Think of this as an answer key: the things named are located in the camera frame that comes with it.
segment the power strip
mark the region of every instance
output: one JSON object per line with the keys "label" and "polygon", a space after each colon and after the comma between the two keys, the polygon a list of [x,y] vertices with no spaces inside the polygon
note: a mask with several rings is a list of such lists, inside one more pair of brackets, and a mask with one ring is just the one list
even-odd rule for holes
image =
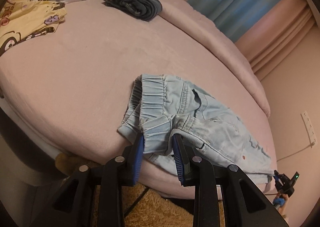
{"label": "power strip", "polygon": [[311,148],[312,148],[313,146],[318,144],[315,130],[313,129],[313,126],[311,124],[311,120],[309,118],[307,111],[304,111],[303,113],[301,113],[301,116],[302,116],[302,120],[304,122],[304,125],[306,127],[306,130],[307,130],[307,133],[309,136],[309,140],[310,140],[310,144],[311,144]]}

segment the mattress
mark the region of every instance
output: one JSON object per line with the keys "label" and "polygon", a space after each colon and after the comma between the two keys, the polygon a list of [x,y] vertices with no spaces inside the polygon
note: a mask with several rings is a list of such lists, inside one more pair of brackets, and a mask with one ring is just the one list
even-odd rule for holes
{"label": "mattress", "polygon": [[[142,73],[174,74],[231,107],[276,169],[265,113],[208,49],[159,16],[143,22],[104,6],[102,0],[71,3],[66,9],[66,21],[56,33],[18,44],[0,58],[5,99],[46,143],[105,163],[129,145],[117,127],[135,78]],[[167,173],[161,173],[161,181],[150,174],[159,170],[145,162],[140,181],[190,198],[192,190],[180,189],[178,180],[167,181]]]}

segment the wall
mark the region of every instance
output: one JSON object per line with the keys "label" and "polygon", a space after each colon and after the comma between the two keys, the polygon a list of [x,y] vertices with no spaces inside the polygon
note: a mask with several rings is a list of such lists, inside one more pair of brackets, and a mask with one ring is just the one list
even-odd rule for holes
{"label": "wall", "polygon": [[[301,112],[307,111],[320,141],[320,30],[314,26],[298,46],[266,78],[269,119],[277,159],[309,142]],[[278,171],[300,177],[287,207],[290,227],[299,227],[320,197],[320,144],[278,162]]]}

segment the blue denim garment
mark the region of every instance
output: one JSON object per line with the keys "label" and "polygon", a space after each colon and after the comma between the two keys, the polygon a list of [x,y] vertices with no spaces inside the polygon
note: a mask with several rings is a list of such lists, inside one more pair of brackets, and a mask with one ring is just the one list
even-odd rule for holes
{"label": "blue denim garment", "polygon": [[146,157],[172,174],[176,133],[213,164],[238,165],[256,184],[269,182],[274,172],[271,158],[230,108],[176,76],[139,76],[118,131],[132,143],[143,132]]}

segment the silver screw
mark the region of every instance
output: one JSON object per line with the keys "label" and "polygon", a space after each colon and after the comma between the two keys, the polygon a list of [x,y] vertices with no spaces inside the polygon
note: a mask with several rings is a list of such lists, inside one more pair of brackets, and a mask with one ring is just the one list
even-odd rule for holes
{"label": "silver screw", "polygon": [[88,165],[82,165],[82,166],[79,167],[79,171],[81,171],[81,172],[85,172],[88,169],[89,169]]}
{"label": "silver screw", "polygon": [[115,161],[116,161],[116,162],[124,162],[124,161],[125,161],[125,158],[124,158],[123,156],[117,156],[117,157],[115,158]]}
{"label": "silver screw", "polygon": [[194,157],[192,158],[192,160],[193,160],[194,162],[199,163],[199,162],[201,162],[201,161],[202,161],[202,158],[201,158],[201,157],[199,157],[199,156],[194,156]]}
{"label": "silver screw", "polygon": [[239,168],[238,168],[237,165],[230,165],[230,166],[229,166],[229,169],[230,169],[231,171],[233,171],[233,172],[237,172]]}

